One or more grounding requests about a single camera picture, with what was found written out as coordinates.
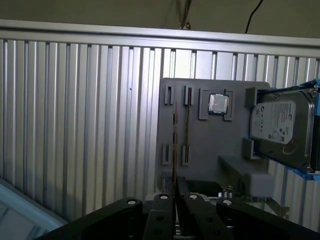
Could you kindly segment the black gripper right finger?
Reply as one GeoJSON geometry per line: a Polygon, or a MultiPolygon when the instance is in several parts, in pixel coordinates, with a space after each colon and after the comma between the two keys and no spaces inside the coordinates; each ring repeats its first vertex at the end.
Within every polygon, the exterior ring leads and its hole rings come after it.
{"type": "Polygon", "coordinates": [[[232,198],[216,204],[189,191],[184,177],[175,180],[180,226],[198,240],[318,240],[304,226],[232,198]]]}

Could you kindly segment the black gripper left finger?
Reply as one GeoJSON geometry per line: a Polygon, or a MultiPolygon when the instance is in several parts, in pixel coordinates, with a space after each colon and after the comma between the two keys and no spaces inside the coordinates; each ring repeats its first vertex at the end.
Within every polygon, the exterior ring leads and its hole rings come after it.
{"type": "Polygon", "coordinates": [[[173,178],[145,200],[125,197],[40,236],[41,240],[171,240],[175,232],[173,178]]]}

